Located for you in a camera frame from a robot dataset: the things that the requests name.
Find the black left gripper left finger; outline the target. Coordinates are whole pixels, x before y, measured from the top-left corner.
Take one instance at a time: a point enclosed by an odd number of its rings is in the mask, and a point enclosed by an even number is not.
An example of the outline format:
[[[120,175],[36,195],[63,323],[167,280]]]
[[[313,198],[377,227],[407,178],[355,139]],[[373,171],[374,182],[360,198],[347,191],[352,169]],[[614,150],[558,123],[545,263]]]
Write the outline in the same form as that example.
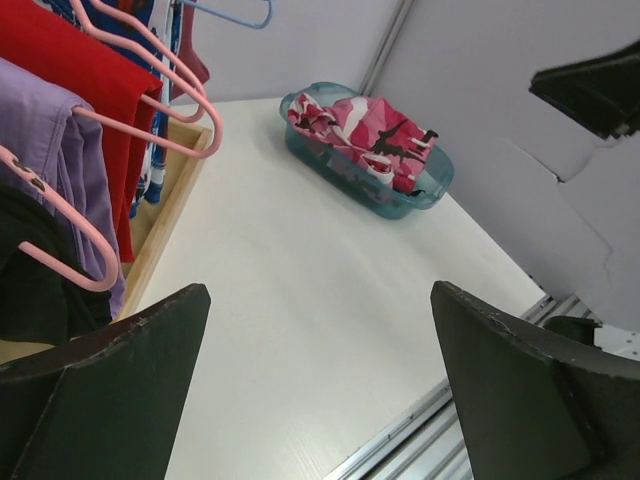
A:
[[[211,297],[190,284],[1,367],[4,479],[162,479]]]

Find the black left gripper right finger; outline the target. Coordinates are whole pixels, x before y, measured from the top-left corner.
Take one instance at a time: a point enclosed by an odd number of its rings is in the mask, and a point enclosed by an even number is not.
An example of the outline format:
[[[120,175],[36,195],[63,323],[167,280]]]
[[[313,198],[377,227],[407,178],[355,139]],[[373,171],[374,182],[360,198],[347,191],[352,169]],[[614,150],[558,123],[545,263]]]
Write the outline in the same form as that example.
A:
[[[638,478],[637,361],[447,281],[430,302],[475,478]]]

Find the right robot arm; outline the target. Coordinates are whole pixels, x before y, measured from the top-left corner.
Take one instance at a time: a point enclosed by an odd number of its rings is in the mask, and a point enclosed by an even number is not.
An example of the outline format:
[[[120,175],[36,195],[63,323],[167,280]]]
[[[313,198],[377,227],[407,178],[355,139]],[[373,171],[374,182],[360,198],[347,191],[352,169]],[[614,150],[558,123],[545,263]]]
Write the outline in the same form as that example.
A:
[[[639,358],[639,44],[538,71],[531,94],[595,135],[559,190],[608,249],[605,284],[579,293],[595,344]]]

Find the pink camouflage trousers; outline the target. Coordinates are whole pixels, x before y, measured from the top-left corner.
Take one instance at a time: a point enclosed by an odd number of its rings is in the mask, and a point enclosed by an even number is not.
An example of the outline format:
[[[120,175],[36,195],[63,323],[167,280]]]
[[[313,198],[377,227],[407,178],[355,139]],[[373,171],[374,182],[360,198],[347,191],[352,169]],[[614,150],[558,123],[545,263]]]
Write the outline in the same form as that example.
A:
[[[286,120],[383,185],[412,197],[421,194],[417,182],[438,134],[419,127],[385,98],[354,96],[322,106],[301,93],[289,103]]]

